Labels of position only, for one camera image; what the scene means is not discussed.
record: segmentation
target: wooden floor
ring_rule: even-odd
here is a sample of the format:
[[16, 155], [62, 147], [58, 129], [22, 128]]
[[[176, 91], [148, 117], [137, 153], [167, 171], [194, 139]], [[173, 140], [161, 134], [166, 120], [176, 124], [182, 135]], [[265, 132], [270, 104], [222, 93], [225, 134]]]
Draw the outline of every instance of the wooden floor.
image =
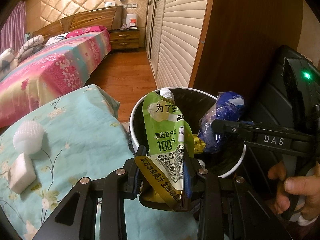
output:
[[88, 84], [96, 84], [121, 103], [120, 122], [128, 122], [138, 100], [157, 88], [145, 49], [108, 55], [93, 71]]

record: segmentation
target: black device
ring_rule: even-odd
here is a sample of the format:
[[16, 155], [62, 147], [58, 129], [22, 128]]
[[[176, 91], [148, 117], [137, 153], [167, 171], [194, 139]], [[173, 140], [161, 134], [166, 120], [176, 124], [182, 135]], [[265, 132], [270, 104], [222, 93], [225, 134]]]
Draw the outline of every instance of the black device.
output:
[[[215, 119], [212, 122], [212, 130], [222, 134], [233, 134], [244, 144], [251, 148], [259, 148], [266, 151], [281, 153], [290, 158], [299, 158], [301, 162], [286, 163], [287, 170], [298, 168], [298, 172], [294, 175], [305, 176], [308, 171], [315, 166], [317, 158], [315, 156], [316, 147], [318, 145], [317, 137], [297, 130], [268, 125], [255, 125], [241, 122], [232, 122]], [[290, 208], [283, 212], [282, 217], [286, 220], [297, 220], [300, 211], [295, 210], [300, 202], [304, 201], [303, 196], [290, 195]]]
[[[320, 72], [303, 55], [288, 46], [281, 46], [262, 83], [255, 101], [243, 116], [243, 120], [292, 128], [315, 136], [310, 158], [292, 156], [261, 147], [247, 147], [244, 160], [237, 171], [245, 177], [265, 199], [275, 193], [277, 181], [267, 178], [268, 170], [281, 160], [287, 168], [287, 177], [306, 176], [319, 156]], [[290, 208], [282, 214], [286, 220], [296, 221], [294, 212], [304, 197], [289, 196]]]

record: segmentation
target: sliding door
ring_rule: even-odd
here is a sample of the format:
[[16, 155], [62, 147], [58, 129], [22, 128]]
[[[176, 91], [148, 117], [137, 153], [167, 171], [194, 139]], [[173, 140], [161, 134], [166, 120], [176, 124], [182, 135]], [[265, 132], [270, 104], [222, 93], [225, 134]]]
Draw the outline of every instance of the sliding door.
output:
[[156, 76], [158, 88], [188, 86], [206, 5], [207, 0], [165, 0]]
[[150, 65], [152, 67], [155, 79], [157, 78], [158, 61], [159, 61], [159, 48], [162, 31], [162, 21], [164, 13], [165, 0], [156, 0], [156, 8], [154, 14], [153, 30], [151, 35], [151, 54], [150, 54]]
[[147, 52], [148, 58], [150, 58], [150, 54], [151, 54], [151, 40], [152, 40], [151, 34], [153, 30], [155, 10], [156, 10], [155, 0], [149, 0], [147, 26], [146, 26], [146, 52]]

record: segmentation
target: blue floral bedsheet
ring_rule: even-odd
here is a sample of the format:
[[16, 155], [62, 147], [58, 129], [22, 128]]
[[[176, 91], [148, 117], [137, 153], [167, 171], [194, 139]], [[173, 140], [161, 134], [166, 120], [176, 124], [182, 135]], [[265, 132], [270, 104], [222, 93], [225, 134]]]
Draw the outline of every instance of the blue floral bedsheet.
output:
[[[22, 238], [33, 238], [80, 178], [103, 178], [133, 157], [127, 134], [116, 119], [119, 105], [99, 87], [90, 85], [32, 111], [0, 136], [0, 205]], [[26, 120], [39, 122], [45, 135], [42, 150], [31, 156], [37, 179], [17, 195], [10, 191], [6, 179], [19, 155], [12, 137]], [[138, 199], [125, 200], [124, 206], [129, 240], [196, 238], [197, 223], [190, 213], [149, 209]], [[98, 215], [96, 239], [99, 222]]]

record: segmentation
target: pink floral bedsheet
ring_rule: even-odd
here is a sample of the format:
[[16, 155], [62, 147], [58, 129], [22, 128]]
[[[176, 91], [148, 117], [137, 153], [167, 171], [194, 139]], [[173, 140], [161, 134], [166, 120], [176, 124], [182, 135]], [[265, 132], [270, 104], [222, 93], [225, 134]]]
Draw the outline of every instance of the pink floral bedsheet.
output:
[[0, 128], [82, 87], [111, 51], [107, 30], [49, 45], [0, 82]]

